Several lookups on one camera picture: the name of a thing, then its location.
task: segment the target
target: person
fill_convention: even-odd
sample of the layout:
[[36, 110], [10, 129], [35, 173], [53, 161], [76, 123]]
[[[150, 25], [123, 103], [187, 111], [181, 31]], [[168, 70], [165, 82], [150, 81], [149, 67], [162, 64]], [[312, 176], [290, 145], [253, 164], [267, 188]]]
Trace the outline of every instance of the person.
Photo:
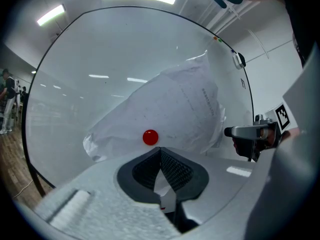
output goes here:
[[21, 95], [20, 95], [20, 101], [23, 103], [24, 102], [24, 99], [25, 99], [25, 96], [26, 96], [26, 92], [27, 92], [27, 89], [26, 87], [22, 87], [22, 92], [21, 92]]
[[[315, 5], [315, 1], [317, 0], [276, 0], [285, 5], [286, 11], [289, 15], [293, 34], [292, 40], [294, 47], [300, 57], [302, 66], [308, 60], [309, 54], [312, 51], [312, 48], [315, 43], [319, 42], [319, 34], [316, 29], [316, 24], [310, 20], [312, 17], [310, 15], [310, 8], [313, 7], [313, 3]], [[267, 142], [269, 146], [272, 146], [272, 141], [274, 140], [273, 131], [269, 131], [269, 137], [267, 138]], [[298, 128], [293, 128], [285, 131], [282, 134], [282, 141], [289, 137], [294, 137], [300, 134]], [[237, 142], [241, 141], [239, 139], [233, 138], [233, 146], [236, 152], [239, 154], [237, 148]]]
[[16, 112], [15, 112], [15, 120], [18, 121], [19, 117], [19, 110], [20, 110], [20, 85], [19, 85], [19, 80], [14, 80], [15, 85], [14, 85], [14, 90], [15, 90], [15, 105], [16, 105]]
[[7, 102], [3, 113], [3, 123], [0, 135], [12, 132], [11, 124], [8, 129], [7, 126], [11, 116], [12, 107], [16, 100], [16, 92], [19, 91], [17, 90], [19, 87], [17, 86], [16, 81], [10, 76], [8, 69], [4, 69], [2, 71], [2, 77], [5, 80], [5, 87], [3, 92], [0, 94], [0, 100], [2, 100], [7, 93]]

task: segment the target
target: textured white surface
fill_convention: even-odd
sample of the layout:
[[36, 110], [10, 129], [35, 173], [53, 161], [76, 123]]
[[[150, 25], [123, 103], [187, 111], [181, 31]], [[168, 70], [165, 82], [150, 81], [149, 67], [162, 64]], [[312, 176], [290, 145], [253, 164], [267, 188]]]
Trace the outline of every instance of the textured white surface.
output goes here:
[[63, 230], [68, 235], [95, 240], [161, 240], [179, 236], [158, 204], [135, 202], [120, 189], [118, 168], [137, 156], [131, 154], [95, 164], [50, 193], [35, 212], [47, 220], [74, 190], [83, 190], [91, 196]]
[[[245, 179], [245, 184], [243, 184], [239, 191], [237, 191], [230, 202], [223, 206], [223, 208], [217, 210], [215, 213], [212, 213], [208, 221], [201, 226], [196, 227], [194, 230], [191, 230], [187, 234], [181, 235], [181, 237], [178, 239], [244, 240], [248, 218], [265, 186], [270, 164], [273, 158], [273, 152], [274, 149], [268, 149], [262, 152], [258, 162], [255, 163], [254, 169], [249, 178], [236, 176], [235, 174], [226, 172], [224, 169], [224, 172], [230, 177]], [[216, 203], [213, 202], [213, 200], [214, 198], [212, 198], [212, 196], [211, 198], [202, 199], [202, 197], [200, 197], [199, 199], [202, 207], [204, 208], [211, 208], [212, 205]]]
[[86, 191], [79, 190], [71, 200], [58, 212], [52, 219], [50, 225], [58, 230], [65, 229], [68, 224], [75, 218], [78, 212], [88, 201], [90, 194]]
[[170, 150], [201, 165], [209, 175], [208, 185], [201, 195], [197, 199], [182, 203], [186, 217], [200, 225], [205, 224], [212, 216], [219, 213], [250, 179], [229, 173], [227, 168], [233, 166], [250, 171], [255, 167], [254, 163], [247, 161], [195, 155], [174, 148], [170, 148]]

